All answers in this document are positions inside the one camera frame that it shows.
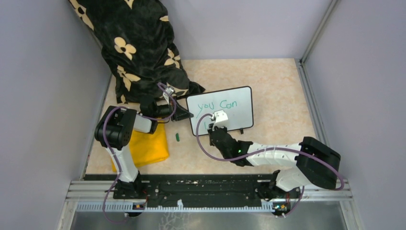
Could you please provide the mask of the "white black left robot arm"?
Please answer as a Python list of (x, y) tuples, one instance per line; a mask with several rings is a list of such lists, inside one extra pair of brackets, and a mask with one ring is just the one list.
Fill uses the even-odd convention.
[(157, 105), (143, 103), (141, 113), (123, 106), (109, 106), (95, 129), (95, 139), (111, 156), (117, 172), (115, 188), (131, 198), (144, 191), (138, 166), (166, 160), (169, 149), (161, 120), (180, 121), (193, 114), (177, 102)]

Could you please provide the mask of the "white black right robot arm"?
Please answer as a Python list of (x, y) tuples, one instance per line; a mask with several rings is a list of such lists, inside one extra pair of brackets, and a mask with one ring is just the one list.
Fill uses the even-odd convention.
[(313, 184), (336, 190), (341, 155), (313, 137), (304, 137), (296, 144), (273, 146), (232, 138), (226, 127), (209, 125), (210, 145), (216, 147), (223, 161), (244, 166), (278, 165), (284, 170), (276, 173), (270, 183), (270, 193), (283, 197), (300, 186)]

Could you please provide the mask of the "white whiteboard black frame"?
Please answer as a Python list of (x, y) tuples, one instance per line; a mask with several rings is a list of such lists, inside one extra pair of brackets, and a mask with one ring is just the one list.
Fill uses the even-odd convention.
[(249, 86), (192, 95), (186, 98), (186, 104), (193, 114), (190, 123), (194, 136), (199, 119), (204, 114), (213, 114), (219, 110), (227, 114), (226, 127), (229, 131), (251, 128), (254, 125), (252, 88)]

